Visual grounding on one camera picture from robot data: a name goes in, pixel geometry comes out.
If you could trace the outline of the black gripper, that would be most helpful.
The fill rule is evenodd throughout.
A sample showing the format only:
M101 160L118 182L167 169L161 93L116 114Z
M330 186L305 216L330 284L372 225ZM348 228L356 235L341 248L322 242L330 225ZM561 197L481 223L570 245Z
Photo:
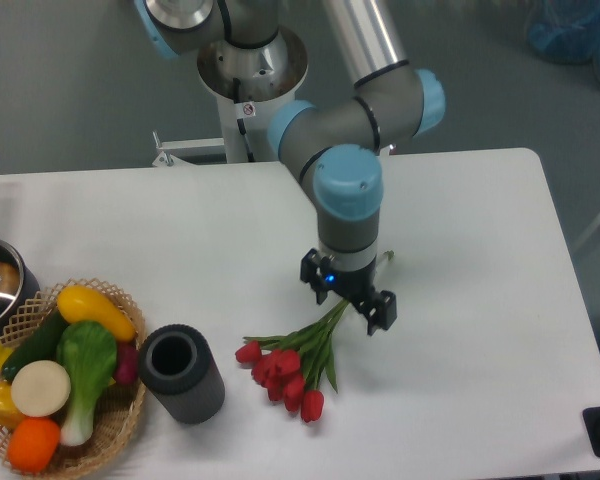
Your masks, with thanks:
M396 295L377 291L374 285L376 266L376 255L351 261L311 249L301 260L300 280L314 292L318 305L333 292L356 310L367 310L367 334L373 335L377 330L389 330L397 319Z

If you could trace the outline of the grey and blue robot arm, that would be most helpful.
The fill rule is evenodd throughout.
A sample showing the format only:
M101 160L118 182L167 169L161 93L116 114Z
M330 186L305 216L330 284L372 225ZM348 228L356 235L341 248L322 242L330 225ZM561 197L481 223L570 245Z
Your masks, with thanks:
M319 109L296 93L308 71L301 39L279 21L275 1L138 1L135 9L165 57L197 55L215 96L230 163L282 163L317 213L318 245L300 278L318 301L335 293L369 332L397 317L396 297L375 288L383 198L379 154L444 116L436 76L410 64L382 1L328 1L353 97Z

